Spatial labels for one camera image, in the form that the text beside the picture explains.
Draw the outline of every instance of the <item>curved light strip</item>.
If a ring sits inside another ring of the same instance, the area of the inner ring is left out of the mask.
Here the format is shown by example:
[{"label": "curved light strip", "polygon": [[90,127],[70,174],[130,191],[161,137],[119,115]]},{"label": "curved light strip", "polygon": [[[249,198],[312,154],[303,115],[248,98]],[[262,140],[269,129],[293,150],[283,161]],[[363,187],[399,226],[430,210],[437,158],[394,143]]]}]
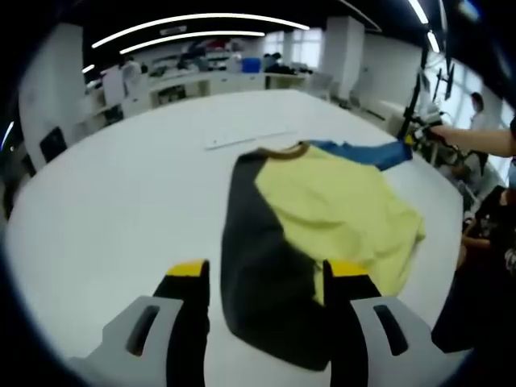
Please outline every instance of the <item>curved light strip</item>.
[{"label": "curved light strip", "polygon": [[119,38],[120,36],[130,34],[131,32],[134,32],[134,31],[143,30],[144,28],[157,26],[158,24],[180,22],[183,20],[192,20],[192,19],[214,19],[214,18],[236,18],[236,19],[260,20],[262,22],[284,24],[286,26],[300,28],[302,30],[310,29],[310,27],[305,26],[303,24],[289,22],[288,20],[283,20],[283,19],[269,18],[268,16],[248,15],[248,14],[231,14],[231,13],[220,13],[220,12],[219,13],[211,13],[211,14],[194,14],[194,15],[174,16],[172,18],[159,19],[159,20],[154,20],[153,22],[140,24],[138,26],[128,28],[126,30],[117,32],[116,34],[110,35],[102,40],[99,40],[98,42],[93,43],[91,45],[91,47],[97,48],[107,42],[110,42],[111,40],[115,40],[115,39]]},{"label": "curved light strip", "polygon": [[358,15],[362,16],[364,19],[366,19],[368,22],[370,22],[376,29],[377,32],[383,32],[380,28],[380,26],[376,23],[374,23],[371,18],[369,18],[364,12],[347,2],[346,0],[339,0],[341,3],[343,3],[345,6],[350,7],[352,10],[354,10]]},{"label": "curved light strip", "polygon": [[437,44],[437,39],[435,38],[435,35],[432,31],[428,32],[427,34],[428,36],[428,40],[430,41],[430,46],[432,46],[432,50],[434,50],[434,52],[437,52],[438,54],[441,52],[441,50],[439,50],[439,45]]},{"label": "curved light strip", "polygon": [[422,10],[421,4],[419,4],[418,0],[409,0],[410,5],[414,9],[414,12],[419,18],[421,24],[428,24],[428,18],[425,15],[425,11]]},{"label": "curved light strip", "polygon": [[95,65],[94,65],[94,64],[92,64],[92,65],[90,64],[89,66],[86,66],[86,67],[84,67],[84,68],[82,69],[82,73],[83,73],[83,74],[86,74],[87,72],[89,72],[89,71],[93,70],[94,68],[95,68]]},{"label": "curved light strip", "polygon": [[127,54],[128,52],[138,50],[139,48],[152,46],[153,44],[159,44],[163,42],[169,42],[170,40],[178,40],[178,39],[186,39],[186,38],[195,38],[198,36],[212,36],[212,35],[245,35],[245,36],[265,36],[263,32],[251,32],[251,31],[205,31],[205,32],[191,32],[189,34],[181,34],[168,36],[166,38],[160,38],[155,40],[149,40],[145,43],[137,44],[136,46],[132,46],[129,48],[124,48],[120,51],[121,54]]},{"label": "curved light strip", "polygon": [[9,124],[9,127],[7,128],[6,134],[3,136],[2,145],[0,146],[0,150],[3,149],[3,144],[6,143],[7,136],[9,135],[10,130],[13,128],[14,125],[15,125],[15,122],[11,121]]}]

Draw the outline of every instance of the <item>person's arm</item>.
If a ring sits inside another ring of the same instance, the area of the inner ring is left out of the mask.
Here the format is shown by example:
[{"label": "person's arm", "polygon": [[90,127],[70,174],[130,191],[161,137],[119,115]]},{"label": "person's arm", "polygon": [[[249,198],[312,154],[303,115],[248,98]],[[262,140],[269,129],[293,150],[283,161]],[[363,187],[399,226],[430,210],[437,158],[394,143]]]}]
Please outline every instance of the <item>person's arm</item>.
[{"label": "person's arm", "polygon": [[471,238],[469,236],[462,237],[462,244],[466,248],[490,248],[491,242],[484,238]]},{"label": "person's arm", "polygon": [[449,145],[500,157],[516,156],[516,139],[511,131],[463,131],[445,126],[432,127],[431,130]]}]

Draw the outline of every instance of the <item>blue fabric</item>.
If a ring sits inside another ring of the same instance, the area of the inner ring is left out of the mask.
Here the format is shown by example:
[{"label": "blue fabric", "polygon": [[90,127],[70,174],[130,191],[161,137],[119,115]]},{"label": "blue fabric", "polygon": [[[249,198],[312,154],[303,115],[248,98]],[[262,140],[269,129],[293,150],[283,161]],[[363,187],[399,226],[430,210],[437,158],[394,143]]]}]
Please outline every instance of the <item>blue fabric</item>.
[{"label": "blue fabric", "polygon": [[412,160],[412,151],[407,144],[395,141],[378,147],[355,147],[348,143],[338,145],[331,141],[310,141],[317,148],[356,163],[374,165],[381,171],[392,168],[403,161]]}]

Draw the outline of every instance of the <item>white table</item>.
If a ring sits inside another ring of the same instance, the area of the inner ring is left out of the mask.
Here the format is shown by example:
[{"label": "white table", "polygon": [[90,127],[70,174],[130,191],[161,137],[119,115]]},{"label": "white table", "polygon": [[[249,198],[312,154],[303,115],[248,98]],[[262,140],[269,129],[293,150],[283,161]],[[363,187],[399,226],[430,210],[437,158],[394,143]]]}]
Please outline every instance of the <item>white table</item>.
[{"label": "white table", "polygon": [[[204,149],[207,132],[295,131]],[[328,385],[330,370],[296,368],[235,338],[223,319],[220,246],[235,158],[300,139],[378,145],[393,138],[345,110],[293,90],[200,98],[127,119],[84,139],[42,169],[19,196],[6,233],[15,280],[49,343],[86,356],[102,327],[139,295],[151,295],[178,262],[211,262],[206,384]],[[429,164],[385,172],[425,219],[399,298],[431,327],[443,307],[460,245],[459,194]]]}]

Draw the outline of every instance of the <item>yellow shirt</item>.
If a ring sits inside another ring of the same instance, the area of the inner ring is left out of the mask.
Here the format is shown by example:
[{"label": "yellow shirt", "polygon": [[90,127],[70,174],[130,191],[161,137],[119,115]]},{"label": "yellow shirt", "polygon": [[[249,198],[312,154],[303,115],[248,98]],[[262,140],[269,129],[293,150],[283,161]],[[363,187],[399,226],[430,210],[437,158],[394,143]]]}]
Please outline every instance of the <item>yellow shirt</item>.
[{"label": "yellow shirt", "polygon": [[[382,295],[397,294],[409,276],[414,245],[425,236],[421,215],[396,196],[376,167],[306,144],[294,152],[302,155],[270,157],[256,178],[285,238],[320,268],[324,260],[358,265]],[[315,284],[323,304],[321,270]]]}]

